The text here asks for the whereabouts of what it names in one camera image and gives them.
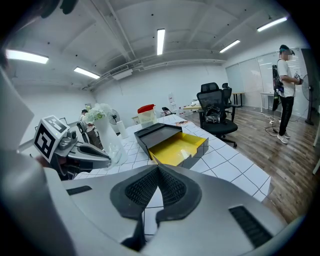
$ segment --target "plastic container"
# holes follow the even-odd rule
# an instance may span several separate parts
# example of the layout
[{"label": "plastic container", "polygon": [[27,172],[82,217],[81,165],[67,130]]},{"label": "plastic container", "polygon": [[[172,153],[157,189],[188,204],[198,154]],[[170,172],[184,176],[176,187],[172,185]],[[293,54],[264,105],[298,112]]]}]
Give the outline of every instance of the plastic container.
[{"label": "plastic container", "polygon": [[141,124],[142,129],[152,126],[158,123],[157,115],[155,113],[154,104],[145,105],[138,109],[138,118]]}]

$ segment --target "black vent grille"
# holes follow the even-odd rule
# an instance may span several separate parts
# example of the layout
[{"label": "black vent grille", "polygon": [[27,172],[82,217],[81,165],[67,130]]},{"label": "black vent grille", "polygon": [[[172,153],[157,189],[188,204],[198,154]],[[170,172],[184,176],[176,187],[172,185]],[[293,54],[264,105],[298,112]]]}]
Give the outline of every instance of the black vent grille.
[{"label": "black vent grille", "polygon": [[161,169],[159,172],[158,186],[162,193],[164,207],[174,205],[186,194],[186,185]]},{"label": "black vent grille", "polygon": [[146,208],[157,189],[157,169],[130,184],[125,189],[125,195],[137,205]]},{"label": "black vent grille", "polygon": [[128,65],[120,66],[118,68],[115,68],[114,70],[111,70],[110,71],[110,75],[114,75],[114,74],[117,74],[117,73],[119,73],[121,71],[125,71],[125,70],[128,70],[128,69],[129,69]]},{"label": "black vent grille", "polygon": [[229,209],[229,212],[240,225],[241,229],[255,248],[263,245],[272,238],[270,233],[245,207],[237,206]]}]

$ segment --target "white vase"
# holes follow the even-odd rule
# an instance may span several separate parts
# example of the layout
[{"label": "white vase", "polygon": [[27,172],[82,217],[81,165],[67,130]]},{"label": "white vase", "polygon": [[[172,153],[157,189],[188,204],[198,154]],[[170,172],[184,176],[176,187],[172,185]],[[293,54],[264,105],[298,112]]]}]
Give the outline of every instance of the white vase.
[{"label": "white vase", "polygon": [[99,137],[103,150],[111,158],[111,167],[122,165],[128,159],[128,155],[121,144],[120,139],[111,127],[107,117],[98,119],[93,122],[99,132]]}]

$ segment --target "yellow tray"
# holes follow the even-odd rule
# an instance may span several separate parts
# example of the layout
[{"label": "yellow tray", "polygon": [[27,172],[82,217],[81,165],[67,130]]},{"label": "yellow tray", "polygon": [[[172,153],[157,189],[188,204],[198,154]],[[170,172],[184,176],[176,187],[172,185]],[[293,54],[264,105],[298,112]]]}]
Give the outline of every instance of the yellow tray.
[{"label": "yellow tray", "polygon": [[[152,160],[157,163],[178,166],[186,159],[200,153],[200,147],[208,147],[208,139],[179,132],[149,148],[148,151]],[[204,149],[201,149],[200,157],[203,156],[203,154]]]}]

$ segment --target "ceiling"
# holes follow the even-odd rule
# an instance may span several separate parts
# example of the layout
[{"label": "ceiling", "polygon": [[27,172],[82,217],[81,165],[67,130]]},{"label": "ceiling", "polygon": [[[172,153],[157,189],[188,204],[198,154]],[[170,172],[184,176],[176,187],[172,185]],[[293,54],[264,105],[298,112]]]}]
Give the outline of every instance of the ceiling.
[{"label": "ceiling", "polygon": [[[166,63],[221,65],[228,58],[219,53],[222,48],[237,39],[245,44],[258,27],[286,15],[275,5],[272,0],[79,0],[72,13],[57,8],[15,35],[10,49],[49,61],[11,60],[10,74],[19,86],[92,89],[126,63],[140,71]],[[157,29],[163,28],[163,54],[157,56]],[[76,67],[103,78],[75,73]]]}]

